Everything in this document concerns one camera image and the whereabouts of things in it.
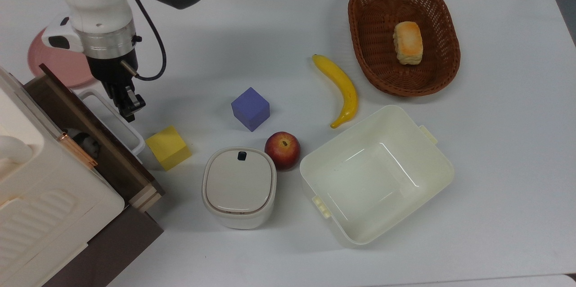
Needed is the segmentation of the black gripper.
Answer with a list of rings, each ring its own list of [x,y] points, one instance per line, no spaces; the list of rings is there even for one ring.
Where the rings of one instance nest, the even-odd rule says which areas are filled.
[[[135,113],[144,108],[146,102],[140,94],[134,92],[132,75],[121,65],[126,61],[133,69],[138,68],[136,50],[118,58],[97,59],[87,57],[90,71],[99,80],[117,107],[119,114],[127,121],[135,120]]]

